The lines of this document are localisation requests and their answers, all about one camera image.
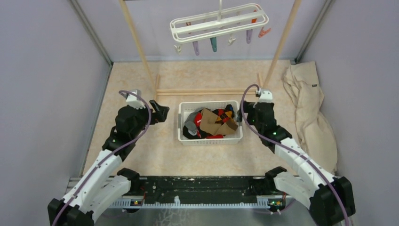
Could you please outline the grey sock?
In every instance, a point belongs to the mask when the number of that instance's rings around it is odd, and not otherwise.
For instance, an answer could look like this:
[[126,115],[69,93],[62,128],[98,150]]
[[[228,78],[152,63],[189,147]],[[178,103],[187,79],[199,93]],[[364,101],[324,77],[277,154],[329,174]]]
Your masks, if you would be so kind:
[[199,109],[195,110],[194,112],[190,113],[189,116],[187,117],[185,123],[184,123],[184,126],[186,126],[189,130],[196,130],[197,128],[196,128],[196,126],[195,126],[195,124],[193,122],[194,117],[195,117],[197,112],[201,112],[201,114],[202,114],[203,110],[204,110],[203,108],[199,108]]

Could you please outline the argyle red yellow sock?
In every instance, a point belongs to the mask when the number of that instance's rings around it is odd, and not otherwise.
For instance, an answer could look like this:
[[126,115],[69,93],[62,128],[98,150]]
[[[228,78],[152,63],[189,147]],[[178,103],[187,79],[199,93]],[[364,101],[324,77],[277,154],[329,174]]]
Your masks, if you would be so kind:
[[212,113],[217,115],[215,123],[224,124],[229,119],[234,119],[235,111],[231,104],[228,104],[224,109],[215,109]]

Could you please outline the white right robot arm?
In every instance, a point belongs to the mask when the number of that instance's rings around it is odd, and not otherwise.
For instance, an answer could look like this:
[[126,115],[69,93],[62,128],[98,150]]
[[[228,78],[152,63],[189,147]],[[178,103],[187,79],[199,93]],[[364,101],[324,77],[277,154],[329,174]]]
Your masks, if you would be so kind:
[[356,212],[351,182],[323,169],[302,150],[292,135],[277,124],[272,102],[242,100],[239,120],[297,173],[293,176],[276,172],[265,181],[267,192],[277,194],[282,191],[291,195],[308,209],[319,226],[334,226],[340,222],[351,225],[350,217]]

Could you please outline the red white patterned sock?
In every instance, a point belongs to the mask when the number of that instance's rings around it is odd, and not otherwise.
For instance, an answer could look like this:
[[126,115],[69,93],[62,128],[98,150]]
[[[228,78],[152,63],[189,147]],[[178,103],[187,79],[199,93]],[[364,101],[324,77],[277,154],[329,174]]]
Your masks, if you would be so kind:
[[194,117],[194,124],[197,128],[194,138],[195,139],[219,139],[219,138],[224,138],[223,135],[211,135],[203,130],[200,129],[200,124],[202,120],[202,114],[201,112],[197,112],[195,117]]

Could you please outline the tan brown sock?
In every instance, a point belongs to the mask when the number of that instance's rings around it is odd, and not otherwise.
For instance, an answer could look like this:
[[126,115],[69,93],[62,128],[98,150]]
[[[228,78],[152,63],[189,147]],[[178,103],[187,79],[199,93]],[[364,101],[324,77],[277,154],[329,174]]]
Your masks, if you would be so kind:
[[217,115],[211,110],[204,108],[202,111],[202,121],[200,129],[211,135],[232,135],[238,129],[238,124],[235,119],[229,119],[224,124],[215,123]]

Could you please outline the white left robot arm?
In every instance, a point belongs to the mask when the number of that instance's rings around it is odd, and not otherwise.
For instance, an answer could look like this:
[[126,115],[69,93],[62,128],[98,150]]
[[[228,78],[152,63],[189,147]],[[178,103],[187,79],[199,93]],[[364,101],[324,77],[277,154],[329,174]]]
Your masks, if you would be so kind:
[[165,122],[170,110],[155,100],[135,101],[118,110],[112,127],[95,162],[80,181],[61,198],[48,204],[52,226],[93,226],[100,216],[124,194],[135,195],[141,189],[139,173],[123,168],[106,184],[111,173],[127,158],[137,140],[150,125]]

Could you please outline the black blue sock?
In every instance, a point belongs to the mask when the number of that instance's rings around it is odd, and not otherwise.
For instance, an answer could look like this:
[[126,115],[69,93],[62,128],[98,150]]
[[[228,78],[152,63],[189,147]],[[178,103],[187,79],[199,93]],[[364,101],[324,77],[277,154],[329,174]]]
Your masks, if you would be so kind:
[[183,136],[187,139],[200,139],[198,130],[189,130],[186,126],[183,127]]

